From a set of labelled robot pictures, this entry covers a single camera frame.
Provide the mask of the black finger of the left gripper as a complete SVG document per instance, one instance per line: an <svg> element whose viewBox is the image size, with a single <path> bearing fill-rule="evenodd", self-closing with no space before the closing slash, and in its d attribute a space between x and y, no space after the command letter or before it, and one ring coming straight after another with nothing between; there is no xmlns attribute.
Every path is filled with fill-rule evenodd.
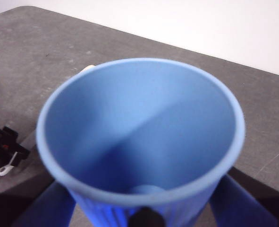
<svg viewBox="0 0 279 227"><path fill-rule="evenodd" d="M18 166L28 158L30 151L17 142L18 133L4 126L0 131L0 159L4 164Z"/></svg>

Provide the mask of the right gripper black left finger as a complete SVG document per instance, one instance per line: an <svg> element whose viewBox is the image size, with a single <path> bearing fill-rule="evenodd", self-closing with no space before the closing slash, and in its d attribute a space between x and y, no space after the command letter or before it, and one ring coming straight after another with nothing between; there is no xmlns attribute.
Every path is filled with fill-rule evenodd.
<svg viewBox="0 0 279 227"><path fill-rule="evenodd" d="M0 227L68 227L76 202L58 183L37 197L0 193Z"/></svg>

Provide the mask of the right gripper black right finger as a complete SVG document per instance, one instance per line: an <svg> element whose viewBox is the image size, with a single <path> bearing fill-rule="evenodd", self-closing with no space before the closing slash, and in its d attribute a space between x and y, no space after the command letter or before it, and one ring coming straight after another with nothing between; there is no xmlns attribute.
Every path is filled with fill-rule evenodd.
<svg viewBox="0 0 279 227"><path fill-rule="evenodd" d="M279 227L279 191L233 167L210 198L219 227Z"/></svg>

